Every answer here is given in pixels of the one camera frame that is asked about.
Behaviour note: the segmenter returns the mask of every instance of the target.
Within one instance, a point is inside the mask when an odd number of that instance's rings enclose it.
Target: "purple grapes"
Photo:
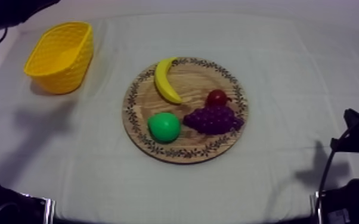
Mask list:
[[[235,117],[230,107],[209,106],[185,115],[183,123],[199,133],[220,135],[229,132],[232,128],[239,130],[244,122]]]

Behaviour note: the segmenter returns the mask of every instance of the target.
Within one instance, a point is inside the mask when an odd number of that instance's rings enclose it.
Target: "round wooden plate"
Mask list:
[[[200,163],[226,152],[240,138],[248,116],[245,93],[225,68],[201,58],[181,57],[172,63],[167,77],[181,96],[181,105],[170,104],[158,93],[154,85],[157,64],[145,69],[128,88],[122,107],[125,130],[133,142],[146,154],[170,163]],[[204,107],[210,91],[222,89],[232,102],[228,102],[236,116],[245,124],[238,131],[223,135],[202,135],[182,125],[177,140],[170,144],[155,142],[148,131],[147,119],[154,114],[170,112],[182,122],[186,114]]]

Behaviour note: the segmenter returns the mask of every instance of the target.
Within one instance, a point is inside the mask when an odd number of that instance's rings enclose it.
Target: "plastic fruit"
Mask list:
[[[154,71],[154,83],[156,84],[157,90],[166,100],[174,104],[180,104],[182,103],[181,97],[175,92],[167,79],[167,72],[170,69],[173,60],[176,59],[176,57],[167,58],[158,63],[156,70]]]
[[[227,101],[230,100],[224,91],[215,89],[209,93],[206,99],[206,105],[208,106],[225,106]]]
[[[191,114],[185,115],[184,125],[207,135],[220,135],[239,130],[244,121],[235,117],[234,111],[226,106],[209,106],[196,109]]]
[[[147,125],[151,135],[165,143],[176,140],[181,131],[181,122],[172,113],[155,114],[148,119]]]

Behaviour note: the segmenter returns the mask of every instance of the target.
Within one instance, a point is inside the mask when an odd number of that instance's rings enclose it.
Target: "yellow banana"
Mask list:
[[[175,92],[167,79],[167,72],[170,69],[173,60],[176,59],[176,57],[166,58],[158,63],[156,70],[154,71],[154,83],[156,84],[157,90],[166,100],[173,102],[174,104],[180,104],[182,103],[181,97]]]

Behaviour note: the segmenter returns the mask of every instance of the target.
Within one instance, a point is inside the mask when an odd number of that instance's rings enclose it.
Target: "table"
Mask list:
[[[42,92],[23,66],[44,30],[22,34],[0,68],[0,181],[57,201],[59,218],[96,223],[256,223],[310,214],[331,138],[359,111],[359,32],[245,14],[161,14],[90,21],[83,85]],[[123,96],[172,56],[215,61],[243,85],[250,115],[224,155],[157,161],[128,138]],[[327,188],[359,177],[336,154]]]

